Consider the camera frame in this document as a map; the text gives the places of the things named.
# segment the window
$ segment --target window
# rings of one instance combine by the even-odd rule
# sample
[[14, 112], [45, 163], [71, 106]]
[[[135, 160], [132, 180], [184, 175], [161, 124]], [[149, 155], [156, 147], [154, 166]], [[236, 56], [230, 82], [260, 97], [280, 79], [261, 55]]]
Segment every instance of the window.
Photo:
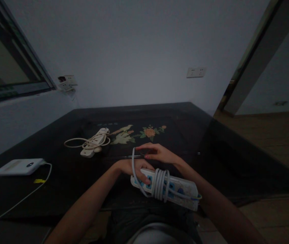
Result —
[[0, 101], [54, 89], [0, 0]]

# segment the person's left hand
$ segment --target person's left hand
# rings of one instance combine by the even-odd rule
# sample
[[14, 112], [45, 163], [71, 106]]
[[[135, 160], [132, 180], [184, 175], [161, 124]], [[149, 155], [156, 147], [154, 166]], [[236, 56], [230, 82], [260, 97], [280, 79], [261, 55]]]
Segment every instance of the person's left hand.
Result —
[[[133, 175], [132, 172], [132, 160], [131, 159], [122, 159], [117, 161], [114, 164], [115, 167], [118, 167], [122, 173], [128, 174], [128, 175]], [[151, 166], [146, 160], [144, 159], [134, 159], [134, 170], [135, 174], [137, 175], [137, 178], [141, 180], [143, 183], [146, 185], [150, 184], [150, 180], [143, 174], [141, 173], [140, 169], [141, 168], [147, 168], [150, 170], [155, 170], [153, 166]]]

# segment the white cable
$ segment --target white cable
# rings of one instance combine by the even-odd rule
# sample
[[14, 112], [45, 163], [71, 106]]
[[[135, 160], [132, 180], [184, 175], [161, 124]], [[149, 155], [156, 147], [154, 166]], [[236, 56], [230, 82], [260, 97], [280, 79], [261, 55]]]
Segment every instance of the white cable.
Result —
[[[45, 182], [49, 179], [51, 171], [52, 171], [52, 164], [50, 163], [44, 163], [44, 164], [49, 164], [50, 165], [50, 171], [49, 174], [47, 175], [47, 178], [45, 179]], [[34, 191], [32, 191], [30, 194], [28, 194], [27, 196], [25, 196], [22, 200], [20, 200], [15, 206], [13, 206], [11, 209], [7, 210], [6, 212], [4, 212], [2, 215], [0, 215], [0, 218], [3, 217], [5, 214], [7, 214], [8, 212], [10, 212], [12, 209], [14, 209], [18, 204], [20, 204], [22, 201], [24, 201], [26, 198], [28, 198], [30, 195], [32, 195], [35, 191], [37, 191], [42, 185], [40, 185], [38, 188], [36, 188]]]
[[[145, 195], [146, 197], [154, 197], [156, 199], [159, 200], [163, 200], [164, 203], [167, 201], [167, 197], [168, 197], [168, 192], [173, 193], [174, 195], [180, 197], [180, 198], [185, 198], [185, 199], [189, 199], [189, 200], [195, 200], [198, 201], [199, 198], [197, 197], [190, 197], [187, 195], [183, 195], [177, 191], [174, 191], [172, 189], [169, 188], [169, 182], [170, 182], [170, 174], [169, 174], [169, 170], [161, 170], [161, 169], [156, 169], [155, 172], [155, 176], [151, 182], [151, 186], [152, 186], [152, 191], [151, 191], [151, 195], [148, 195], [145, 190], [143, 189], [143, 187], [141, 186], [141, 184], [138, 181], [137, 175], [135, 174], [135, 168], [134, 168], [134, 151], [135, 151], [135, 147], [132, 150], [132, 173], [134, 176], [134, 179], [136, 181], [136, 183], [138, 184], [140, 191], [143, 193], [143, 195]], [[164, 183], [165, 181], [165, 177], [167, 174], [167, 181], [166, 184]]]
[[[104, 135], [104, 140], [102, 143], [98, 144], [98, 145], [95, 145], [94, 143], [92, 143], [91, 141], [98, 138], [98, 137], [101, 137], [102, 135]], [[94, 135], [92, 138], [90, 139], [85, 139], [85, 138], [72, 138], [72, 139], [69, 139], [67, 141], [64, 142], [64, 145], [66, 147], [69, 147], [69, 148], [77, 148], [77, 147], [82, 147], [83, 149], [94, 149], [96, 147], [99, 147], [99, 146], [106, 146], [108, 144], [110, 144], [111, 142], [111, 139], [109, 137], [107, 137], [107, 135], [109, 135], [108, 132], [102, 132], [102, 133], [98, 133], [96, 135]], [[82, 141], [85, 141], [82, 145], [80, 146], [68, 146], [67, 145], [67, 142], [69, 141], [74, 141], [74, 140], [82, 140]]]

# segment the wooden floor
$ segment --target wooden floor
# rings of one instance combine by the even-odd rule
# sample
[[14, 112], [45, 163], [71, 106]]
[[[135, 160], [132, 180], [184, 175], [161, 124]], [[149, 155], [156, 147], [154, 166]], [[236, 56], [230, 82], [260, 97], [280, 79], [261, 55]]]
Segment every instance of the wooden floor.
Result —
[[[216, 113], [215, 118], [269, 155], [289, 167], [289, 113], [231, 118]], [[269, 244], [289, 243], [289, 197], [265, 199], [240, 208]], [[94, 226], [80, 243], [105, 235], [109, 212], [99, 213]], [[226, 243], [208, 218], [195, 213], [203, 243]]]
[[214, 118], [289, 167], [289, 113]]

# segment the hand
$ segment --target hand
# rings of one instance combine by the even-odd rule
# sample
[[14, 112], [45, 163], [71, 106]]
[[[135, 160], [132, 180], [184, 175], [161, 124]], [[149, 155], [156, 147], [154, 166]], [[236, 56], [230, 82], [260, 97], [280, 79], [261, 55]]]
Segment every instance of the hand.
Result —
[[157, 152], [157, 154], [146, 154], [146, 156], [144, 157], [145, 159], [154, 159], [154, 160], [159, 160], [163, 163], [171, 163], [171, 164], [177, 164], [183, 161], [179, 156], [172, 153], [171, 151], [169, 151], [167, 148], [163, 147], [160, 144], [152, 144], [150, 142], [150, 143], [143, 144], [139, 147], [136, 147], [135, 149], [136, 150], [152, 149]]
[[[131, 159], [119, 160], [112, 167], [117, 167], [122, 171], [122, 173], [125, 173], [127, 175], [133, 175]], [[134, 170], [137, 178], [146, 185], [151, 184], [150, 180], [143, 173], [141, 173], [141, 168], [147, 168], [150, 170], [155, 170], [155, 168], [144, 159], [134, 159]]]

